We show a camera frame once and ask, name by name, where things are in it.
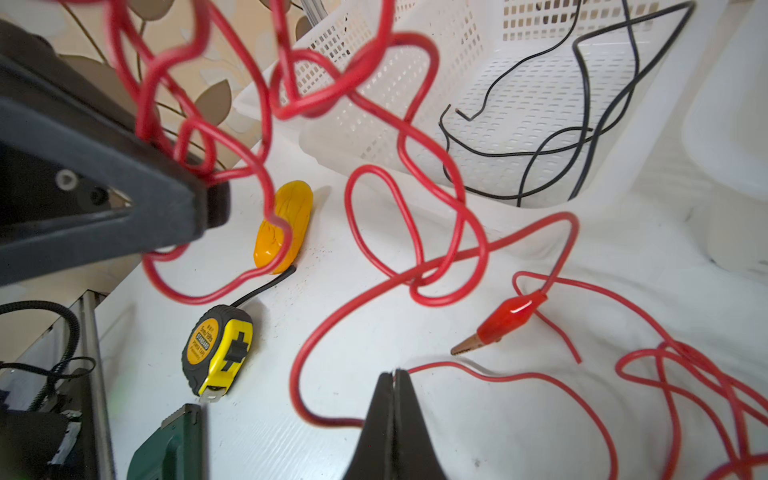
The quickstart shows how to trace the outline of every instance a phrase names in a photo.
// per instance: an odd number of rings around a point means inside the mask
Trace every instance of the alligator clip jaw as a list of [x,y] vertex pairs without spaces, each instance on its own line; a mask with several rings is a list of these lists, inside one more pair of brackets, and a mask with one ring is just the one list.
[[477,333],[451,349],[451,355],[471,352],[525,325],[547,296],[541,290],[505,300],[477,329]]

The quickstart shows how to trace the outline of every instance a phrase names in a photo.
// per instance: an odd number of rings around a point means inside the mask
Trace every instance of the orange circular label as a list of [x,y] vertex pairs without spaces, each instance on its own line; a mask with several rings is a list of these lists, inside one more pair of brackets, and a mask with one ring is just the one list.
[[205,357],[214,348],[214,342],[218,335],[219,323],[216,319],[208,319],[195,329],[190,344],[187,346],[187,360],[191,365],[197,365],[205,360]]

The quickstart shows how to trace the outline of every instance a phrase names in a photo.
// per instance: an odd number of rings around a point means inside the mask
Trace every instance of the yellow tape measure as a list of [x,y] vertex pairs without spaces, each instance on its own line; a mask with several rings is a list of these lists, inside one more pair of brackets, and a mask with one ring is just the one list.
[[227,393],[252,340],[253,321],[243,310],[216,305],[200,318],[181,354],[181,365],[201,402],[218,402]]

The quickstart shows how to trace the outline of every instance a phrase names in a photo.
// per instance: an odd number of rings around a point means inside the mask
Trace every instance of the wallpaper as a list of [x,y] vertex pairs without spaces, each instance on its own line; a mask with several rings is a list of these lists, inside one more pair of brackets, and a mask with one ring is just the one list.
[[[251,55],[263,70],[277,58],[270,18],[270,0],[213,0]],[[300,2],[281,2],[288,18],[291,40],[311,29]],[[147,45],[156,54],[189,40],[194,27],[190,0],[129,0],[131,17]],[[117,103],[135,113],[136,105],[123,89],[117,73],[110,66],[104,36],[104,15],[100,5],[66,5],[50,0],[2,0],[0,18],[45,37],[70,66],[99,87]],[[138,60],[130,44],[130,62],[134,75],[140,77],[146,65]],[[213,29],[211,42],[202,58],[179,65],[171,74],[195,100],[201,114],[219,125],[246,146],[261,138],[259,121],[244,117],[232,108],[232,100],[250,82],[243,63]],[[164,89],[158,92],[157,109],[170,137],[178,131],[183,113],[179,104]],[[199,134],[193,135],[191,150],[202,156]],[[226,148],[217,149],[220,167],[230,168],[239,160]]]

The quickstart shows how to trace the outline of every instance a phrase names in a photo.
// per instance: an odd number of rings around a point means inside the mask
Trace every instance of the red cable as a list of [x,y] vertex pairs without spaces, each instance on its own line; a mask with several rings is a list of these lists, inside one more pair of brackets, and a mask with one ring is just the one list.
[[[99,1],[101,0],[69,0],[70,3],[82,4],[96,3]],[[255,276],[263,275],[272,271],[278,264],[283,261],[283,258],[290,248],[292,234],[288,223],[274,213],[274,186],[271,182],[269,174],[263,167],[271,147],[271,122],[273,115],[281,120],[293,118],[297,115],[314,118],[329,111],[342,96],[346,95],[353,103],[357,104],[364,111],[367,111],[377,118],[385,121],[387,124],[392,125],[399,131],[397,148],[403,164],[411,172],[414,178],[416,178],[416,180],[419,181],[422,186],[424,186],[424,188],[430,191],[430,193],[434,194],[448,207],[456,211],[456,223],[447,254],[443,257],[425,261],[422,241],[416,228],[415,222],[412,218],[412,215],[410,214],[405,200],[402,197],[402,193],[397,187],[395,181],[387,173],[387,171],[381,167],[366,165],[355,170],[355,172],[353,172],[353,174],[350,176],[347,183],[344,200],[345,208],[349,217],[349,225],[352,229],[353,236],[361,251],[363,252],[363,255],[368,258],[377,268],[384,272],[384,274],[387,275],[389,279],[379,284],[378,286],[373,287],[367,292],[358,295],[355,299],[339,308],[333,315],[331,315],[328,319],[320,324],[320,326],[315,330],[315,332],[313,332],[313,334],[302,346],[301,350],[296,356],[296,360],[294,361],[290,377],[291,401],[296,408],[296,411],[302,418],[304,418],[307,422],[313,423],[315,425],[324,426],[360,427],[363,424],[363,420],[361,419],[329,419],[315,415],[311,413],[311,411],[308,410],[308,408],[304,405],[300,395],[300,374],[303,365],[309,357],[309,354],[312,352],[315,345],[323,338],[323,336],[328,333],[328,331],[330,331],[338,322],[348,316],[352,311],[360,308],[370,300],[401,284],[408,284],[412,298],[417,303],[422,305],[444,306],[458,302],[459,300],[469,295],[470,292],[477,287],[488,265],[488,256],[490,252],[519,241],[520,239],[525,238],[528,235],[531,235],[532,233],[552,223],[558,221],[567,221],[571,224],[571,232],[568,236],[568,240],[565,244],[563,252],[560,255],[557,263],[554,265],[550,275],[544,276],[537,273],[528,272],[516,273],[513,277],[514,288],[518,292],[518,295],[521,294],[521,291],[517,285],[517,279],[520,276],[529,276],[531,278],[545,280],[545,284],[541,288],[543,293],[549,291],[554,283],[563,283],[585,288],[587,290],[592,290],[609,296],[613,300],[617,300],[627,308],[630,308],[635,313],[644,318],[657,332],[659,332],[662,339],[664,340],[659,347],[656,349],[641,350],[626,355],[624,358],[619,360],[616,366],[616,371],[617,374],[623,379],[654,386],[664,392],[673,426],[673,443],[663,478],[669,479],[674,474],[681,448],[680,419],[679,415],[677,414],[677,407],[674,403],[673,394],[684,396],[701,407],[713,421],[713,424],[715,425],[723,440],[723,445],[728,454],[729,462],[721,465],[718,469],[713,471],[708,478],[722,478],[726,475],[729,475],[730,473],[736,472],[741,478],[748,480],[752,475],[752,467],[768,464],[768,454],[750,454],[749,439],[747,436],[746,422],[744,418],[746,413],[764,425],[768,425],[768,416],[758,412],[754,407],[747,405],[745,402],[738,399],[736,391],[738,390],[749,396],[752,400],[757,402],[762,409],[765,410],[768,410],[768,400],[738,380],[725,375],[709,359],[693,349],[693,347],[685,345],[684,343],[679,343],[672,339],[671,336],[669,336],[669,334],[667,334],[667,332],[652,317],[650,317],[647,313],[644,312],[644,310],[642,310],[639,306],[634,305],[629,300],[626,300],[622,296],[619,296],[609,290],[602,289],[599,286],[578,282],[577,280],[562,279],[558,276],[562,270],[562,267],[564,266],[564,262],[568,258],[568,254],[573,248],[576,236],[578,235],[578,220],[575,216],[569,213],[551,215],[550,217],[541,219],[538,222],[535,222],[532,225],[505,238],[491,243],[488,242],[485,231],[482,229],[479,221],[465,205],[465,188],[462,182],[461,174],[459,173],[455,163],[451,157],[442,148],[440,148],[439,145],[437,145],[436,142],[411,125],[417,110],[421,106],[421,103],[423,102],[427,92],[435,80],[439,64],[439,56],[436,47],[427,37],[417,34],[392,33],[395,11],[394,0],[382,0],[382,21],[379,23],[379,30],[376,32],[376,36],[372,41],[364,45],[353,55],[344,72],[339,72],[336,69],[336,66],[329,59],[323,57],[317,52],[309,49],[295,51],[291,50],[290,37],[288,34],[285,14],[282,8],[279,5],[276,5],[276,7],[272,8],[271,10],[278,44],[280,65],[275,69],[273,76],[270,79],[269,85],[267,85],[264,81],[258,65],[250,57],[248,50],[242,44],[240,39],[230,27],[227,20],[221,15],[217,8],[209,0],[191,1],[193,2],[194,6],[195,20],[194,36],[191,42],[179,48],[173,48],[169,51],[162,52],[157,56],[150,51],[141,36],[138,34],[138,32],[136,32],[136,29],[131,22],[130,14],[128,13],[126,0],[106,1],[107,5],[105,8],[105,18],[107,24],[107,38],[113,65],[128,93],[139,105],[136,124],[137,136],[144,141],[154,144],[170,158],[173,158],[175,161],[179,162],[188,170],[200,177],[209,186],[224,181],[234,180],[236,178],[256,175],[258,181],[261,184],[264,195],[264,217],[284,231],[286,241],[284,242],[283,249],[279,252],[273,262],[270,263],[270,265],[242,273],[231,283],[221,287],[219,290],[213,293],[209,293],[204,296],[188,296],[182,293],[178,293],[161,279],[160,274],[156,269],[155,262],[167,262],[176,260],[186,251],[188,247],[187,245],[178,246],[169,253],[155,252],[146,254],[144,256],[143,262],[144,269],[150,281],[163,294],[173,300],[188,304],[213,302],[228,294],[250,278],[254,278]],[[189,99],[186,93],[168,74],[169,69],[173,66],[202,55],[209,41],[211,21],[217,26],[217,28],[219,28],[222,35],[230,43],[238,58],[240,58],[250,75],[253,77],[253,80],[257,86],[257,91],[261,103],[263,138],[260,144],[260,148],[255,154],[250,152],[248,148],[246,148],[230,135],[225,134],[213,125],[205,122],[205,120],[200,116],[200,112],[195,108],[195,105],[191,99]],[[123,37],[128,39],[128,41],[139,53],[142,60],[147,64],[147,74],[140,84],[134,78],[130,68],[128,67],[122,44]],[[409,105],[409,109],[406,112],[405,117],[402,119],[367,100],[356,91],[356,89],[363,82],[365,82],[368,77],[378,68],[379,63],[386,53],[386,50],[393,46],[415,46],[417,48],[421,48],[422,50],[426,51],[430,61],[425,80],[423,81],[421,88]],[[328,74],[333,77],[334,83],[329,87],[315,91],[305,97],[301,97],[296,83],[295,74],[295,64],[298,61],[308,61],[314,63],[315,65],[319,65],[321,68],[324,68]],[[182,109],[184,110],[184,113],[187,115],[187,118],[180,127],[179,136],[175,145],[171,144],[169,139],[162,131],[160,119],[154,109],[154,99],[157,95],[157,89],[159,88],[160,84],[167,88],[171,95],[173,95],[179,101]],[[286,97],[288,98],[287,104],[280,103],[281,85],[285,88]],[[193,167],[187,164],[189,140],[190,136],[195,131],[200,133],[206,147],[204,162],[199,167]],[[420,169],[418,169],[406,151],[407,137],[411,137],[412,139],[419,142],[423,147],[431,151],[441,161],[453,181],[455,187],[455,197],[449,195],[443,189],[434,184]],[[239,168],[236,170],[215,172],[214,166],[216,160],[217,142],[231,149],[235,154],[241,156],[245,160],[247,166],[245,168]],[[404,273],[396,273],[390,267],[386,266],[379,258],[377,258],[367,247],[365,240],[362,238],[362,234],[359,232],[352,207],[352,195],[354,185],[356,184],[357,180],[364,174],[374,174],[385,181],[390,191],[392,192],[392,196],[394,197],[406,222],[406,226],[408,227],[408,231],[411,235],[414,245],[416,265]],[[459,244],[465,223],[468,223],[472,228],[472,231],[477,238],[478,246],[469,250],[459,251]],[[455,292],[440,297],[427,297],[419,293],[419,287],[429,285],[442,278],[454,262],[467,260],[473,257],[478,257],[478,262],[474,273],[471,275],[469,281],[459,287]],[[565,332],[540,312],[536,312],[536,314],[542,319],[542,321],[547,323],[563,338],[576,361],[580,362],[581,357],[579,356],[578,351],[575,349],[574,345],[565,334]],[[654,358],[657,366],[657,374],[659,377],[658,380],[643,379],[641,377],[627,374],[624,371],[628,364],[644,357]],[[737,441],[739,447],[738,452],[736,452],[736,450],[733,448],[723,423],[720,421],[717,415],[715,415],[714,411],[694,394],[677,386],[673,386],[667,381],[667,376],[664,370],[664,360],[675,362],[681,365],[689,372],[691,372],[691,374],[700,380],[705,386],[712,389],[714,392],[724,397],[729,402],[733,413],[734,423],[736,425]],[[562,382],[539,373],[524,373],[506,377],[488,377],[453,362],[439,362],[426,366],[420,366],[411,369],[410,372],[416,373],[424,369],[435,368],[438,366],[451,366],[454,368],[459,368],[467,373],[470,373],[476,378],[484,379],[489,382],[510,382],[516,379],[534,378],[552,383],[558,388],[563,389],[568,395],[576,400],[582,408],[584,408],[587,414],[595,422],[595,425],[600,429],[601,434],[604,436],[611,457],[611,473],[609,478],[616,478],[618,470],[617,456],[614,444],[611,440],[611,436],[605,428],[605,425],[598,418],[597,414],[589,407],[589,405],[578,394],[576,394],[576,392],[574,392]],[[716,381],[712,381],[707,377],[707,375],[714,377]]]

